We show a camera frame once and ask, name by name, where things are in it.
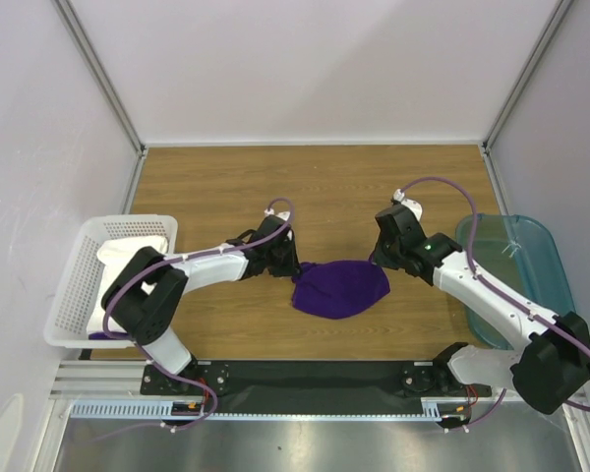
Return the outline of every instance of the gray floor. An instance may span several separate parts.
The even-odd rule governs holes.
[[[433,423],[207,421],[171,435],[71,420],[55,472],[552,471],[580,467],[561,413],[505,404],[469,434]]]

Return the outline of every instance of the teal bin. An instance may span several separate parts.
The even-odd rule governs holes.
[[[456,228],[456,240],[467,247],[472,216]],[[574,311],[560,254],[551,232],[526,216],[479,214],[474,238],[474,259],[529,300],[558,315]],[[509,343],[486,321],[465,308],[468,325],[477,339],[496,349]]]

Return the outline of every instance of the white plastic laundry basket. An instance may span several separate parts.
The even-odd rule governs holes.
[[[174,252],[177,220],[159,214],[120,214],[86,221],[64,267],[50,309],[43,334],[48,344],[79,349],[119,349],[132,345],[129,341],[88,339],[86,326],[103,270],[96,252],[109,239],[153,235],[166,237],[168,252]]]

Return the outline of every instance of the wooden tabletop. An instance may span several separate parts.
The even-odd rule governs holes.
[[[498,213],[476,146],[154,148],[133,213],[177,218],[175,251],[189,252],[257,228],[266,204],[288,197],[300,261],[366,259],[378,237],[374,215],[395,189],[427,175],[458,182],[480,212]],[[470,212],[444,184],[420,184],[409,196],[424,208],[427,235],[454,237]],[[264,274],[187,294],[172,325],[200,359],[425,359],[455,341],[477,343],[457,301],[403,271],[386,273],[391,293],[341,321],[293,309],[291,281]],[[137,355],[99,350],[92,357]]]

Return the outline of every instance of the white backdrop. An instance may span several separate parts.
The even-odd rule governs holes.
[[[24,397],[9,470],[25,470],[66,354],[42,331],[72,242],[121,209],[135,162],[51,2],[0,1],[0,408]]]
[[[575,2],[494,154],[509,211],[551,230],[590,327],[590,0]]]
[[[74,0],[149,145],[485,138],[556,0]]]

